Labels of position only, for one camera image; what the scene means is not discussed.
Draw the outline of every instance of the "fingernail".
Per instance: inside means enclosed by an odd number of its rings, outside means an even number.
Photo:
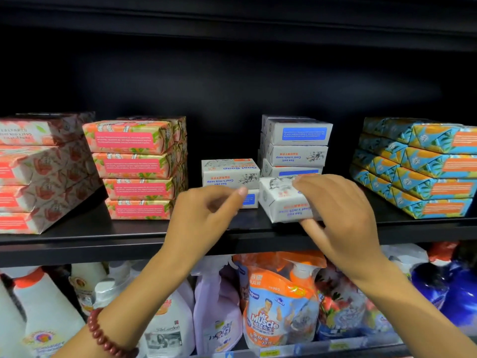
[[[237,192],[239,193],[239,195],[241,195],[242,197],[247,197],[247,194],[248,194],[248,188],[246,188],[245,186],[243,187],[240,187]]]

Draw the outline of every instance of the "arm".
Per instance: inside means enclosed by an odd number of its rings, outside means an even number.
[[[415,358],[477,357],[477,347],[382,254],[376,221],[363,191],[336,175],[303,175],[293,185],[313,204],[326,228],[301,225],[393,325]]]
[[[128,350],[137,345],[167,297],[228,228],[246,196],[245,187],[233,190],[225,186],[194,188],[179,195],[161,250],[99,314],[101,329],[112,342]],[[96,344],[87,326],[54,355],[83,357],[111,358]]]

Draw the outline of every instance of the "forearm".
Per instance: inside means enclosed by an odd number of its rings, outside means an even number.
[[[415,358],[477,357],[477,346],[385,261],[358,287],[385,315]]]
[[[191,268],[167,251],[159,251],[128,288],[100,313],[98,322],[104,334],[120,347],[136,347],[151,319]],[[83,357],[110,357],[96,344],[87,325],[54,355],[54,358]]]

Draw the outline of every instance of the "yellow price tag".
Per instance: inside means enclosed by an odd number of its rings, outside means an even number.
[[[260,358],[278,357],[280,355],[279,349],[264,350],[260,352]]]
[[[333,343],[330,343],[330,350],[345,350],[345,349],[349,349],[349,345],[348,343],[344,343],[344,342],[333,342]]]

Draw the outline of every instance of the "black shelf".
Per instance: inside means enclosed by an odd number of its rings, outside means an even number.
[[[475,51],[475,0],[0,0],[0,24],[101,33]]]
[[[477,236],[475,204],[467,218],[414,220],[364,190],[373,206],[381,244],[470,240]],[[109,217],[105,191],[96,192],[41,235],[0,235],[0,266],[55,265],[152,257],[162,246],[167,221]],[[241,210],[209,254],[314,249],[298,223],[271,224],[265,212]]]

